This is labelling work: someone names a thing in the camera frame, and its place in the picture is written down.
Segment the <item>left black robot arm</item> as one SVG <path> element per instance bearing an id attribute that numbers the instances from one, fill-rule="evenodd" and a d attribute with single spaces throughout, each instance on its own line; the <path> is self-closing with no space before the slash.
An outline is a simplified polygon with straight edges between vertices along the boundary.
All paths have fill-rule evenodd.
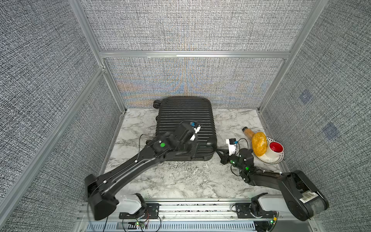
<path id="1" fill-rule="evenodd" d="M 182 122 L 175 130 L 155 136 L 137 155 L 117 168 L 98 177 L 88 175 L 84 182 L 94 219 L 102 220 L 111 215 L 119 205 L 116 194 L 137 176 L 197 147 L 200 129 L 197 122 Z"/>

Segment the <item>black hard-shell suitcase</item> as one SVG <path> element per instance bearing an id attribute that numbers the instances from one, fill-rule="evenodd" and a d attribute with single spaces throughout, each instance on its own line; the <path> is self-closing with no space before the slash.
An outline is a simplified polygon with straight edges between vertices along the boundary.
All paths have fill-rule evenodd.
<path id="1" fill-rule="evenodd" d="M 176 155 L 169 161 L 208 161 L 217 149 L 217 136 L 211 102 L 195 96 L 173 96 L 155 100 L 158 109 L 156 135 L 173 131 L 178 124 L 192 121 L 201 125 L 198 145 L 188 154 Z"/>

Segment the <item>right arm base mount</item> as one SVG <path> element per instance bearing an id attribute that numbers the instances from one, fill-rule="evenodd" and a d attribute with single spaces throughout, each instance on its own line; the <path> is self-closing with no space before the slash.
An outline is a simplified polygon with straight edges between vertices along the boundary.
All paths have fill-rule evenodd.
<path id="1" fill-rule="evenodd" d="M 275 216 L 274 211 L 264 211 L 256 203 L 236 203 L 231 209 L 239 219 L 274 218 Z"/>

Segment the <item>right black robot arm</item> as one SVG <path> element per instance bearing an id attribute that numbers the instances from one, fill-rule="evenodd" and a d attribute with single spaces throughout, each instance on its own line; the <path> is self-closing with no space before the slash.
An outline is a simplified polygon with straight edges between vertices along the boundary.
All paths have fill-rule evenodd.
<path id="1" fill-rule="evenodd" d="M 263 212 L 290 212 L 296 219 L 306 221 L 329 208 L 329 202 L 314 183 L 296 170 L 277 173 L 255 166 L 252 149 L 242 148 L 239 154 L 229 154 L 227 149 L 217 149 L 223 165 L 230 164 L 239 170 L 238 176 L 250 186 L 261 186 L 281 191 L 282 197 L 269 197 L 264 193 L 252 198 L 251 212 L 260 217 Z"/>

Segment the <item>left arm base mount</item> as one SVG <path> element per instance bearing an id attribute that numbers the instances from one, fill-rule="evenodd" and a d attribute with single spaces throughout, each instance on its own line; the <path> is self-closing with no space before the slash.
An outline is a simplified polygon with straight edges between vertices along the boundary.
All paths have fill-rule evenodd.
<path id="1" fill-rule="evenodd" d="M 134 214 L 129 214 L 125 212 L 120 212 L 119 219 L 157 219 L 159 214 L 160 204 L 147 204 L 146 208 L 143 206 L 139 209 L 138 212 Z"/>

